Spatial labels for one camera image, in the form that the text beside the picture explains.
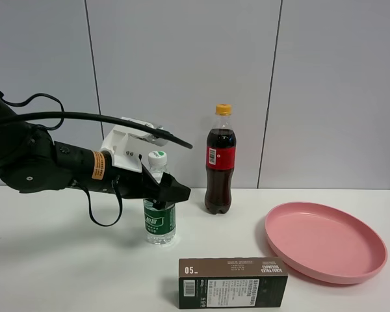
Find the screw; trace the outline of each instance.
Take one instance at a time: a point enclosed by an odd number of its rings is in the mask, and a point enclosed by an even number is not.
[[[67,148],[66,146],[59,148],[59,150],[62,154],[69,154],[70,153],[70,149]]]

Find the box label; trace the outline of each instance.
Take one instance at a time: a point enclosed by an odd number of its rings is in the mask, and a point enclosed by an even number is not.
[[[207,307],[253,307],[259,279],[210,279]]]

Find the pink plate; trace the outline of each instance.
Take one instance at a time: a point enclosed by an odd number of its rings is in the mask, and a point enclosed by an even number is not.
[[[284,203],[266,216],[270,247],[295,270],[335,284],[361,283],[387,261],[382,239],[366,224],[317,203]]]

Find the panel seam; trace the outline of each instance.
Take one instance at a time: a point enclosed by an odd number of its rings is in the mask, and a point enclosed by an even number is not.
[[[91,40],[91,28],[90,28],[90,18],[88,16],[88,5],[86,3],[86,0],[84,0],[84,5],[85,5],[85,16],[86,16],[86,24],[88,27],[88,39],[90,41],[90,50],[91,50],[91,60],[92,60],[92,70],[94,74],[94,84],[96,88],[96,95],[97,95],[97,104],[98,104],[98,113],[101,115],[101,105],[99,102],[99,92],[98,92],[98,83],[97,83],[97,71],[96,71],[96,62],[94,60],[94,50],[92,48],[92,40]],[[104,130],[103,130],[103,123],[99,123],[101,127],[101,136],[103,137],[104,140]]]
[[[274,42],[274,54],[273,54],[273,65],[272,65],[272,75],[270,76],[270,88],[268,91],[268,99],[267,99],[267,110],[266,110],[266,119],[265,119],[265,130],[263,133],[263,143],[261,146],[261,157],[260,157],[260,166],[259,166],[259,176],[257,178],[257,189],[260,186],[260,173],[263,165],[263,152],[265,150],[265,140],[267,134],[267,125],[268,125],[268,115],[270,110],[270,100],[272,99],[272,88],[273,88],[273,77],[274,77],[274,66],[276,64],[276,55],[278,52],[278,42],[279,42],[279,30],[280,30],[280,21],[281,21],[281,10],[283,8],[283,0],[280,0],[280,9],[279,9],[279,20],[278,20],[278,29],[276,31],[276,41]]]

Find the water bottle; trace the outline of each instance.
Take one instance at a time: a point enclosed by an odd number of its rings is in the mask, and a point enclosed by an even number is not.
[[[150,173],[158,183],[161,182],[163,173],[169,173],[167,169],[168,157],[163,151],[153,151],[149,153]],[[170,242],[176,232],[175,204],[165,210],[153,208],[153,200],[145,199],[144,221],[146,224],[147,240],[156,245]]]

